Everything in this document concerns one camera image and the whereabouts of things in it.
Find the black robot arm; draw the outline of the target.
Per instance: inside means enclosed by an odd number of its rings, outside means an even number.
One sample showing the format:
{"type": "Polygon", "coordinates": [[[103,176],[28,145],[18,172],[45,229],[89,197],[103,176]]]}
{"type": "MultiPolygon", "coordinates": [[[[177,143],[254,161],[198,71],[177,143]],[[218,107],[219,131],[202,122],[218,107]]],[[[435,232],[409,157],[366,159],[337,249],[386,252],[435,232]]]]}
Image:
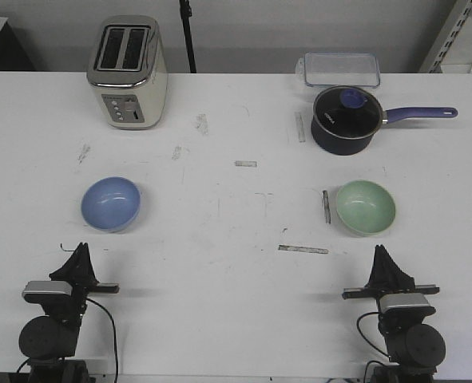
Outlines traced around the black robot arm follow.
{"type": "Polygon", "coordinates": [[[439,287],[418,285],[403,272],[383,245],[375,247],[367,284],[347,288],[344,299],[373,298],[378,330],[386,350],[380,353],[388,364],[371,360],[366,363],[364,382],[432,382],[437,367],[446,356],[442,335],[423,319],[436,312],[426,297],[437,294],[439,287]]]}
{"type": "Polygon", "coordinates": [[[86,361],[76,360],[78,337],[87,303],[108,310],[90,294],[116,294],[119,285],[97,280],[89,245],[79,243],[72,255],[45,281],[30,281],[22,298],[42,307],[44,314],[28,321],[18,339],[30,367],[28,382],[95,382],[86,361]]]}

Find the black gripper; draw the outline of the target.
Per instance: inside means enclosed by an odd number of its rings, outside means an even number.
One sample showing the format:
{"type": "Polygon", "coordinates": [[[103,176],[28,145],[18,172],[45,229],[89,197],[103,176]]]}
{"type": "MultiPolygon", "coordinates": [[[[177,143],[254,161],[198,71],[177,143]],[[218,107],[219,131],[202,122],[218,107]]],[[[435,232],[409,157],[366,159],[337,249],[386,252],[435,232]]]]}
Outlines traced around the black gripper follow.
{"type": "Polygon", "coordinates": [[[49,274],[53,282],[66,282],[72,287],[72,311],[83,315],[91,294],[117,294],[117,283],[100,283],[91,262],[89,244],[79,243],[68,260],[49,274]]]}
{"type": "Polygon", "coordinates": [[[435,284],[417,285],[413,277],[400,269],[384,245],[376,245],[369,281],[364,287],[345,288],[342,298],[378,299],[387,294],[402,293],[433,295],[439,293],[439,287],[435,284]]]}

